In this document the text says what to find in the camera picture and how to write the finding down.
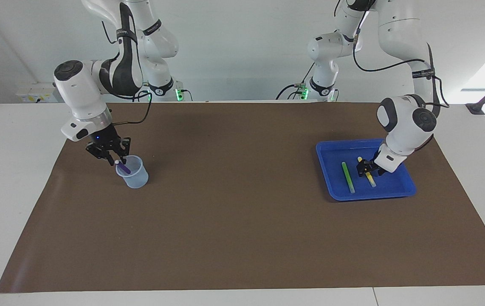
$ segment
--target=white wall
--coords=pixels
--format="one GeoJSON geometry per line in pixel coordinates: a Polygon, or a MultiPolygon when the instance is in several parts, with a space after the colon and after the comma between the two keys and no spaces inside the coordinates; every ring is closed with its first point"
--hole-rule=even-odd
{"type": "MultiPolygon", "coordinates": [[[[458,91],[485,62],[485,2],[418,2],[438,76],[446,92],[458,91]]],[[[334,30],[335,5],[335,0],[155,0],[164,25],[180,41],[178,56],[169,60],[171,71],[200,100],[274,99],[282,87],[301,81],[312,64],[307,41],[334,30]]],[[[365,45],[358,59],[369,68],[396,62],[380,50],[376,23],[372,14],[361,35],[365,45]]],[[[22,76],[51,82],[61,62],[117,52],[80,0],[0,0],[0,35],[31,72],[0,60],[0,79],[10,79],[0,102],[13,101],[13,84],[22,76]]],[[[413,90],[407,66],[369,74],[350,57],[338,63],[341,100],[377,101],[413,90]]]]}

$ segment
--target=green marker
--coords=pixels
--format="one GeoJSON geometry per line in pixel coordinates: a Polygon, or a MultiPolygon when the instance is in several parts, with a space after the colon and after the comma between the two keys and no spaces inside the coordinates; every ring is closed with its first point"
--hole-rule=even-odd
{"type": "Polygon", "coordinates": [[[350,188],[350,193],[355,193],[354,184],[352,183],[352,178],[350,177],[350,173],[348,172],[348,167],[346,163],[343,162],[343,171],[345,172],[346,182],[348,183],[348,187],[350,188]]]}

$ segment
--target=table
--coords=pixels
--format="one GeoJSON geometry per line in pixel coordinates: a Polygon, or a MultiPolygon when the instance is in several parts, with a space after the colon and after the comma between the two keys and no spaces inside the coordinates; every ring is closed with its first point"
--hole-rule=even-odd
{"type": "MultiPolygon", "coordinates": [[[[70,110],[63,104],[0,105],[0,276],[64,144],[59,127],[69,117],[70,110]]],[[[485,223],[485,117],[470,115],[464,106],[453,106],[441,114],[435,135],[485,223]]],[[[59,304],[154,300],[157,304],[243,305],[252,301],[264,305],[339,302],[365,306],[376,305],[378,301],[381,306],[480,305],[485,303],[485,286],[0,295],[0,304],[42,304],[54,300],[59,304]]]]}

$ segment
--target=light blue cup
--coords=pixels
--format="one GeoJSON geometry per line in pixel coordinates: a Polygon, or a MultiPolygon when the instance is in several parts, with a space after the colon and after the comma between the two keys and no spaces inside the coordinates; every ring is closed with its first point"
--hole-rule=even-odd
{"type": "Polygon", "coordinates": [[[142,164],[142,159],[137,155],[126,156],[126,167],[130,169],[131,174],[127,174],[120,165],[116,165],[116,173],[121,176],[129,188],[137,189],[148,182],[148,172],[142,164]]]}

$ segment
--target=purple marker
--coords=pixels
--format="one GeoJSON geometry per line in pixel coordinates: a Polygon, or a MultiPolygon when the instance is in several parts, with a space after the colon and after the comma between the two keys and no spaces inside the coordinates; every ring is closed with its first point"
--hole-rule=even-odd
{"type": "Polygon", "coordinates": [[[124,163],[120,163],[120,161],[114,162],[118,167],[120,167],[125,173],[131,174],[131,170],[124,165],[124,163]]]}

